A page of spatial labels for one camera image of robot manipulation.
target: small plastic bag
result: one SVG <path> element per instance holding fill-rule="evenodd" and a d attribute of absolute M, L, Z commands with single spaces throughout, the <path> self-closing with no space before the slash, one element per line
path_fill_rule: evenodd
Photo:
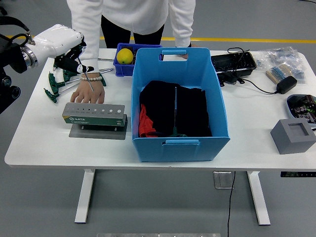
<path fill-rule="evenodd" d="M 304 65 L 298 51 L 292 47 L 260 50 L 255 57 L 257 69 L 268 71 L 273 67 L 285 65 L 291 70 L 298 84 L 305 84 Z"/>

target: gray square object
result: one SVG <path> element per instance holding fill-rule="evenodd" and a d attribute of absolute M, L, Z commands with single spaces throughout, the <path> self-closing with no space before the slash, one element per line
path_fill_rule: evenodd
<path fill-rule="evenodd" d="M 271 135 L 281 155 L 305 152 L 316 142 L 305 118 L 280 119 Z"/>

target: black cloth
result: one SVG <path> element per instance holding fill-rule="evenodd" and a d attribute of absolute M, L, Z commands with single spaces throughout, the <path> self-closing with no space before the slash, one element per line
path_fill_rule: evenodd
<path fill-rule="evenodd" d="M 137 44 L 159 45 L 161 42 L 164 25 L 156 32 L 148 35 L 134 33 Z M 123 29 L 102 16 L 101 29 L 107 48 L 117 48 L 119 43 L 129 43 L 131 31 Z"/>
<path fill-rule="evenodd" d="M 153 128 L 166 136 L 173 133 L 175 87 L 177 87 L 177 132 L 188 137 L 209 137 L 205 91 L 176 83 L 153 80 L 140 93 L 140 105 L 146 107 Z"/>

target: white sweater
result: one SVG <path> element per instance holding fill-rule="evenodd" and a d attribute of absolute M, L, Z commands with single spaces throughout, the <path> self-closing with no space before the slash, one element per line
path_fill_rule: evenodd
<path fill-rule="evenodd" d="M 114 24 L 141 35 L 159 30 L 170 14 L 176 47 L 188 47 L 192 34 L 195 0 L 67 0 L 72 27 L 83 33 L 87 44 L 82 63 L 98 72 L 98 54 L 103 14 Z"/>

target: yellow floor line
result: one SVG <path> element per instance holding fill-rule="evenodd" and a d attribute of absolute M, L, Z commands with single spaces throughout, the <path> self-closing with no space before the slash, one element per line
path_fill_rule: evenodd
<path fill-rule="evenodd" d="M 174 37 L 162 37 L 162 41 L 174 41 Z M 316 43 L 316 39 L 250 39 L 250 38 L 191 38 L 191 41 L 204 41 L 204 42 L 259 42 L 259 43 Z"/>

